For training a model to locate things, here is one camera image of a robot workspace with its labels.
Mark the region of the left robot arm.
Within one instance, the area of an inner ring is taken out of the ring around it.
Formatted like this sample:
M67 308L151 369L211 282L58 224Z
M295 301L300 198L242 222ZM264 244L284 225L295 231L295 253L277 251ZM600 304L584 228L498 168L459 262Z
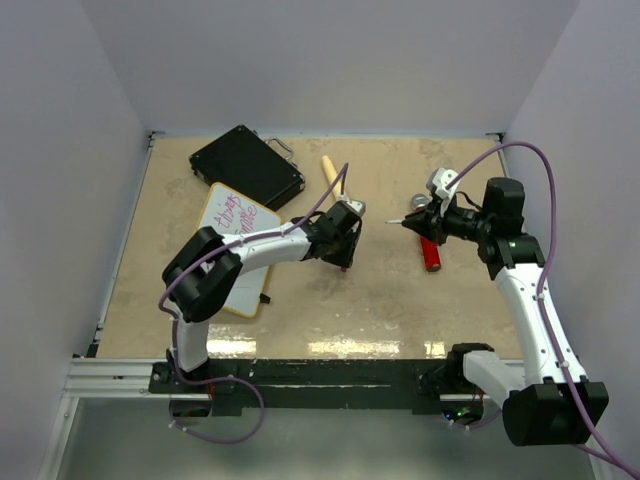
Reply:
M240 277L278 263L314 259L349 269L364 213L363 202L340 200L325 212L248 235L197 230L162 273L166 290L159 308L174 322L169 348L173 382L185 392L205 385L209 320Z

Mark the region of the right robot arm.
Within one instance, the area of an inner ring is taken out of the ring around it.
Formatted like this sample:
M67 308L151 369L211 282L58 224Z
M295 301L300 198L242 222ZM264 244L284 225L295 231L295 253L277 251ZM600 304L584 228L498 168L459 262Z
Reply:
M479 209L458 206L455 172L438 169L427 182L431 199L401 222L442 245L448 237L475 243L478 256L505 300L515 325L523 367L516 370L492 347L456 344L443 377L459 393L474 386L500 408L516 446L586 443L609 402L605 385L592 382L564 334L548 285L537 239L523 230L525 192L513 179L488 180Z

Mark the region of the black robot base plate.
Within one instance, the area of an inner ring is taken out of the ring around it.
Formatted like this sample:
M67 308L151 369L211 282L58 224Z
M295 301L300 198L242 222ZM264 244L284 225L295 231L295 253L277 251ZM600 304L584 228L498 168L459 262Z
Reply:
M179 381L167 361L152 366L149 392L179 416L239 416L245 409L404 410L470 424L489 413L479 388L445 377L443 360L214 359Z

